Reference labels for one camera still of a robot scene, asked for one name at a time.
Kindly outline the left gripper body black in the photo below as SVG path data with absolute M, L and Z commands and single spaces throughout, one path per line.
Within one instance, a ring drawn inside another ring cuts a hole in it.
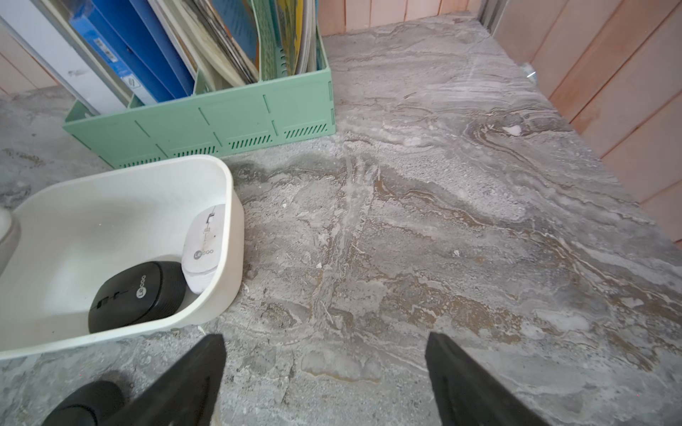
M 8 209 L 1 209 L 0 273 L 5 271 L 21 239 L 19 219 Z

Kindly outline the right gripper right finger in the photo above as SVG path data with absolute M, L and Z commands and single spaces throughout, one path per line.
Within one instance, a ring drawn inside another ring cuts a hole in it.
M 432 332 L 426 365 L 444 425 L 545 425 L 447 335 Z

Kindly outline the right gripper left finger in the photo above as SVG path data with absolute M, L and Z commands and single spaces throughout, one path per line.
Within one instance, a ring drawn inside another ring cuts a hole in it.
M 222 335 L 206 335 L 107 425 L 209 425 L 227 360 Z

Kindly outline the white plastic storage box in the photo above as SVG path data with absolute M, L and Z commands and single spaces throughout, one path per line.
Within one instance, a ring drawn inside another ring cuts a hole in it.
M 222 204 L 225 232 L 202 294 L 158 321 L 91 333 L 89 308 L 105 280 L 146 261 L 178 260 L 192 221 Z M 1 275 L 5 360 L 212 321 L 243 278 L 244 210 L 227 165 L 194 155 L 50 186 L 15 211 L 18 246 Z

